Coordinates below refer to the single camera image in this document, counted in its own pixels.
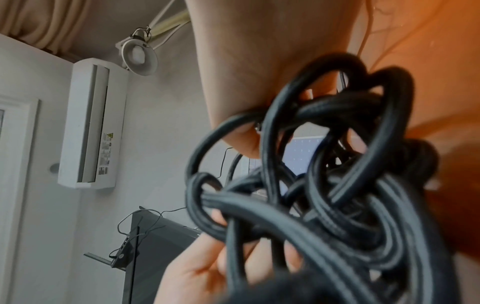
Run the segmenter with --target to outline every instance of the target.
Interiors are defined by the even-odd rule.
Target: black rope
[[[297,103],[303,90],[332,71],[346,75],[345,90]],[[378,86],[382,95],[370,92]],[[301,71],[266,112],[231,117],[204,138],[187,165],[186,206],[202,231],[226,244],[225,302],[370,304],[405,296],[410,303],[460,302],[452,257],[422,195],[438,155],[425,141],[404,139],[413,95],[407,71],[390,67],[368,74],[357,57],[331,54]],[[229,174],[225,186],[199,172],[216,142],[251,122],[262,123],[260,168],[235,180]],[[281,161],[285,137],[306,122],[329,132],[307,173],[295,176]],[[368,146],[365,154],[346,143],[349,129]],[[280,181],[288,188],[284,196]],[[204,191],[205,184],[216,192]],[[259,189],[266,190],[268,202],[250,196]],[[300,218],[289,214],[292,206]],[[219,209],[227,226],[214,222],[204,207]],[[262,237],[272,239],[275,276],[248,287],[242,245]],[[297,274],[286,268],[286,240],[305,259]],[[379,278],[370,279],[371,270]]]

